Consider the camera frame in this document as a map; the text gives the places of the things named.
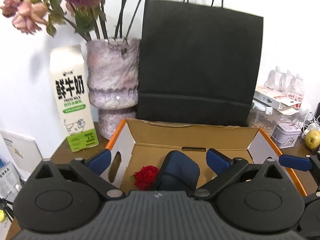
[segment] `white milk carton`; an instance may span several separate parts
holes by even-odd
[[[76,152],[98,145],[80,45],[52,50],[50,73],[58,111],[71,150]]]

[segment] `white paper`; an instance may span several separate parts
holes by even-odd
[[[14,165],[9,162],[0,169],[0,197],[6,198],[11,192],[16,192],[16,185],[20,185],[19,175]]]

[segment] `green label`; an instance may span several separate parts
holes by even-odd
[[[76,152],[91,146],[96,146],[99,144],[95,129],[90,129],[84,132],[67,136],[67,140],[71,148],[71,151],[73,152]]]
[[[67,113],[76,112],[76,111],[79,111],[79,110],[82,110],[82,109],[85,109],[85,104],[82,104],[82,105],[79,105],[79,106],[69,107],[67,109],[64,109],[63,112],[65,114],[67,114]]]

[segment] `yellow apple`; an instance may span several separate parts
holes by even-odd
[[[320,132],[316,129],[309,131],[304,141],[310,150],[316,149],[320,145]]]

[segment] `wooden table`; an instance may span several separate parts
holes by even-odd
[[[106,140],[100,135],[97,123],[95,123],[95,128],[96,128],[98,140],[100,143],[98,146],[73,153],[70,150],[67,140],[65,140],[57,149],[57,151],[52,155],[51,160],[54,161],[55,163],[69,163],[71,160],[73,160],[76,157],[82,157],[84,159],[87,159],[95,155],[99,151],[103,150],[108,140]],[[283,154],[289,154],[289,155],[294,155],[299,157],[305,157],[308,154],[312,154],[312,152],[306,148],[304,144],[304,140],[301,139],[300,137],[298,138],[294,147],[282,149],[281,151]],[[296,171],[296,173],[303,187],[305,188],[307,194],[313,193],[316,190],[317,186],[310,172]],[[11,238],[13,238],[20,230],[21,229],[17,224],[17,220],[14,219],[9,229],[6,240],[10,240]]]

